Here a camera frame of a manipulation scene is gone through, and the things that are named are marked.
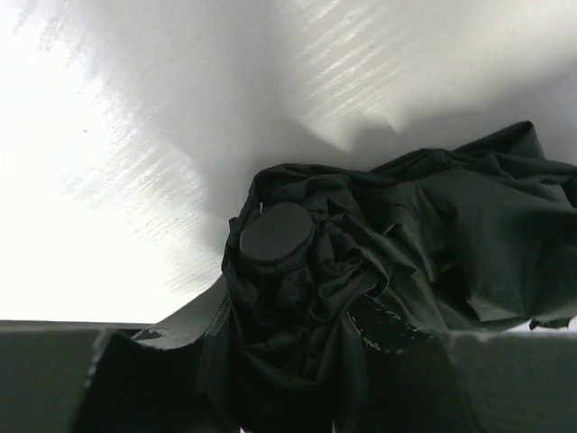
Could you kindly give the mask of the black folding umbrella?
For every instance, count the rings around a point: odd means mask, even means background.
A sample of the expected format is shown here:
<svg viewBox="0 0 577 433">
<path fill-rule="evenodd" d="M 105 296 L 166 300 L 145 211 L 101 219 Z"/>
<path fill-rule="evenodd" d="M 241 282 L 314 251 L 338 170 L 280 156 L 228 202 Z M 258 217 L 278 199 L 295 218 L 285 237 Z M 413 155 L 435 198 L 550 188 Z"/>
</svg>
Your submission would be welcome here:
<svg viewBox="0 0 577 433">
<path fill-rule="evenodd" d="M 260 171 L 229 224 L 218 362 L 251 432 L 328 432 L 376 392 L 366 354 L 576 316 L 576 169 L 530 122 L 367 171 Z"/>
</svg>

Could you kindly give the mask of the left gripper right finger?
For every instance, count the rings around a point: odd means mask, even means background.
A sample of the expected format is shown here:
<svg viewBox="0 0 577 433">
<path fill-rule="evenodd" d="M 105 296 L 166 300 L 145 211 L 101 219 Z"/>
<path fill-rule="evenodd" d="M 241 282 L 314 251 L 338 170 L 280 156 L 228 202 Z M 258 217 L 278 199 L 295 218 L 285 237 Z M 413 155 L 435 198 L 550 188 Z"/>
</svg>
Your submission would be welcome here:
<svg viewBox="0 0 577 433">
<path fill-rule="evenodd" d="M 427 333 L 372 299 L 342 317 L 345 432 L 573 432 L 576 335 Z"/>
</svg>

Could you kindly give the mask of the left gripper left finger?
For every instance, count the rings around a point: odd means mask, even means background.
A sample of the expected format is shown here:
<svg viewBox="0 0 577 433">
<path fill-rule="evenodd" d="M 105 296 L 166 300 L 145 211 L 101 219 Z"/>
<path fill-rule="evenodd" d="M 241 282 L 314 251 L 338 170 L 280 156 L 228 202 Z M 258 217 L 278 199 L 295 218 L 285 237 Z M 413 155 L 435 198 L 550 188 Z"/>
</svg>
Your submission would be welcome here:
<svg viewBox="0 0 577 433">
<path fill-rule="evenodd" d="M 224 279 L 151 326 L 4 320 L 3 432 L 232 432 L 202 391 Z"/>
</svg>

